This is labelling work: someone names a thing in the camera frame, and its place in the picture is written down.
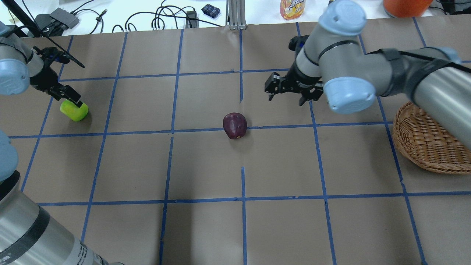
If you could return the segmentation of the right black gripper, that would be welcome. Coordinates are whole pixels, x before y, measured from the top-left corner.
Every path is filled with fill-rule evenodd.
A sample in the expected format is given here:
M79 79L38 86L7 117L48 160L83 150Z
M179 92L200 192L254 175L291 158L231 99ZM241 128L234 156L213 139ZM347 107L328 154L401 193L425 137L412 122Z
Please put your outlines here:
M308 101L318 101L323 95L323 87L319 86L321 77L311 77L301 72L296 63L293 63L282 77L278 73L272 73L265 82L264 91L269 94L269 101L278 94L291 92L301 94L299 106Z

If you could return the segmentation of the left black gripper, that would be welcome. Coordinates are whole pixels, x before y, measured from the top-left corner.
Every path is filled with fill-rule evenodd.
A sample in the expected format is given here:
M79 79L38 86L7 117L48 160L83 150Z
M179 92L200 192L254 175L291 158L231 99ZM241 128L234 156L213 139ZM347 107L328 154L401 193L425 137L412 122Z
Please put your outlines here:
M71 101L77 108L83 105L80 100L81 95L76 92L69 85L62 85L58 81L57 73L51 68L42 69L37 75L31 78L31 86L52 96L55 100L60 101L61 99L67 99Z

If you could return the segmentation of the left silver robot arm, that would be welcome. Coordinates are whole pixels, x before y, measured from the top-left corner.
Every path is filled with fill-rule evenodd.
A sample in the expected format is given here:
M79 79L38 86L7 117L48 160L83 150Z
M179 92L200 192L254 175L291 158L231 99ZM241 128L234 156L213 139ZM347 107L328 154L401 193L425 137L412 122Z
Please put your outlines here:
M81 95L59 82L53 62L74 61L61 46L40 49L18 35L21 29L1 23L1 95L19 95L29 88L63 99L60 110L72 121L87 116ZM105 258L60 224L20 188L18 149L1 132L1 264L2 265L109 265Z

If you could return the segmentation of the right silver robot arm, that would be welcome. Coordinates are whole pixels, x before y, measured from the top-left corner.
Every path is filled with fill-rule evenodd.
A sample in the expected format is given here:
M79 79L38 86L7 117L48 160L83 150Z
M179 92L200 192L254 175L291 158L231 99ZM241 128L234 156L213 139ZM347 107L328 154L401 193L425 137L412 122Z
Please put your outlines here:
M325 95L330 109L351 114L369 108L376 97L405 94L466 147L470 147L470 69L448 47L363 53L358 36L367 19L360 5L335 0L310 35L294 37L296 58L287 74L272 73L264 91L269 100L291 92L299 105Z

